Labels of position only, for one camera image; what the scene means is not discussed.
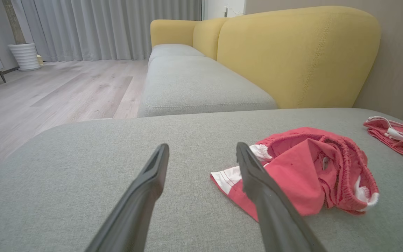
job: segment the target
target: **red clothing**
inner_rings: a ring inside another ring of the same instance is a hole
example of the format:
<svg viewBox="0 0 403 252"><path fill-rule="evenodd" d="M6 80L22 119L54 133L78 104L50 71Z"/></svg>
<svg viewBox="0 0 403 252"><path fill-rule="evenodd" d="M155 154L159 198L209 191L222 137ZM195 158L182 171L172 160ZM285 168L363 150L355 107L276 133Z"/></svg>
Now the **red clothing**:
<svg viewBox="0 0 403 252"><path fill-rule="evenodd" d="M383 117L370 117L363 124L368 134L403 155L403 124Z"/></svg>
<svg viewBox="0 0 403 252"><path fill-rule="evenodd" d="M365 153L347 137L305 127L274 134L250 148L301 215L317 214L323 204L362 214L379 198ZM211 173L211 179L257 220L256 207L242 191L238 166Z"/></svg>

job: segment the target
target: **gray fabric upholstery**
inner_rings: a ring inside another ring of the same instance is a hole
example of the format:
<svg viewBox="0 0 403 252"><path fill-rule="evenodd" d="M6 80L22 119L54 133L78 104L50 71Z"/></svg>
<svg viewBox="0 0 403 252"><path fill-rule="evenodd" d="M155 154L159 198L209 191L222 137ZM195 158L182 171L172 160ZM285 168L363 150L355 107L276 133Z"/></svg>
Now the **gray fabric upholstery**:
<svg viewBox="0 0 403 252"><path fill-rule="evenodd" d="M160 56L203 56L205 55L189 45L161 44L153 47L149 57L149 65L153 59Z"/></svg>
<svg viewBox="0 0 403 252"><path fill-rule="evenodd" d="M162 56L150 63L138 116L275 108L269 94L211 58Z"/></svg>
<svg viewBox="0 0 403 252"><path fill-rule="evenodd" d="M170 147L164 192L146 251L264 250L258 223L209 172L236 165L238 141L310 126L351 137L381 193L363 216L323 209L305 217L326 249L403 251L403 156L369 136L357 108L263 110L101 120L36 136L0 166L0 252L84 251L158 144Z"/></svg>

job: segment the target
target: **wooden floor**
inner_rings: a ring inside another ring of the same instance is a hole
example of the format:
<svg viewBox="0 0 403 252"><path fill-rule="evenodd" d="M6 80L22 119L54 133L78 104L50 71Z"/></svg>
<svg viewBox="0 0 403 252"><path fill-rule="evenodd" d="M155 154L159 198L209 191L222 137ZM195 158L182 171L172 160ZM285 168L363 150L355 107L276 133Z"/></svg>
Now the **wooden floor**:
<svg viewBox="0 0 403 252"><path fill-rule="evenodd" d="M134 118L147 61L45 62L0 78L0 163L35 135L65 123Z"/></svg>

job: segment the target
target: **sofa backrest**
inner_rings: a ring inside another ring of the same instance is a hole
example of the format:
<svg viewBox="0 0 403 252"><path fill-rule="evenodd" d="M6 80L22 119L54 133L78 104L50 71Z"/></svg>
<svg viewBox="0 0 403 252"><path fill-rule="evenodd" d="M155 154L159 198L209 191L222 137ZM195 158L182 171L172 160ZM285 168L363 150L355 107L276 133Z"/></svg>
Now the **sofa backrest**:
<svg viewBox="0 0 403 252"><path fill-rule="evenodd" d="M220 29L227 20L227 17L223 17L198 22L194 27L193 47L211 59L216 60Z"/></svg>
<svg viewBox="0 0 403 252"><path fill-rule="evenodd" d="M221 28L217 61L265 90L281 109L352 107L380 33L376 18L341 6L237 16Z"/></svg>

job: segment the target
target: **white curtain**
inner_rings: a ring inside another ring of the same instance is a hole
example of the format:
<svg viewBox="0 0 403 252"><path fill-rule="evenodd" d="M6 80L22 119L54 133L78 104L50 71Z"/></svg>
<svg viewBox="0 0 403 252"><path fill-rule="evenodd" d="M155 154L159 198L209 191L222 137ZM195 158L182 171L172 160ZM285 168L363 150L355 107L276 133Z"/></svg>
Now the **white curtain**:
<svg viewBox="0 0 403 252"><path fill-rule="evenodd" d="M50 61L137 60L154 19L200 20L201 0L21 0L37 51Z"/></svg>

